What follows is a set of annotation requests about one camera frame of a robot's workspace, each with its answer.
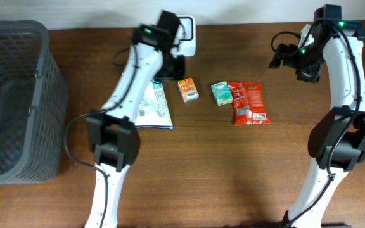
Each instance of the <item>gray plastic basket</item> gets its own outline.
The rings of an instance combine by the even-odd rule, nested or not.
[[[52,179],[60,166],[67,85],[39,22],[0,22],[0,184]]]

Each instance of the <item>wooden tabletop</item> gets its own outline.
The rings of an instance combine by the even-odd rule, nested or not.
[[[176,82],[164,84],[175,128],[139,130],[141,149],[124,182],[119,226],[232,227],[282,219],[308,172],[309,133],[330,108],[326,67],[317,84],[295,80],[291,68],[267,67],[272,36],[303,26],[198,26],[196,55],[186,59],[186,76],[194,79],[200,97],[184,103]],[[112,65],[112,56],[130,44],[131,32],[50,32],[50,50],[70,90],[67,120],[109,98],[123,70]],[[363,64],[365,73],[365,39]],[[235,127],[233,107],[216,106],[210,90],[224,80],[261,82],[271,124]],[[93,162],[85,122],[74,126],[69,140],[76,157]],[[91,210],[94,177],[63,153],[55,179],[0,186],[0,227],[82,227]],[[365,162],[339,185],[323,222],[365,227]]]

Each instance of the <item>orange snack box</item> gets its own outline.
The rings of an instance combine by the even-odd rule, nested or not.
[[[199,97],[198,91],[194,85],[192,78],[184,79],[178,82],[178,89],[180,90],[184,102],[192,101]]]

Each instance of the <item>snack bag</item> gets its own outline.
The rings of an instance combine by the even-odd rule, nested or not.
[[[192,101],[199,97],[198,91],[194,85],[194,81],[192,78],[184,79],[178,81],[178,89],[180,90],[182,99],[184,102]]]
[[[263,105],[260,82],[228,82],[233,96],[235,125],[269,124]]]

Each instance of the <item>red chip bag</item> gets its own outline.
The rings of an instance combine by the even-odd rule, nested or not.
[[[235,125],[269,124],[260,82],[228,82],[233,97]]]

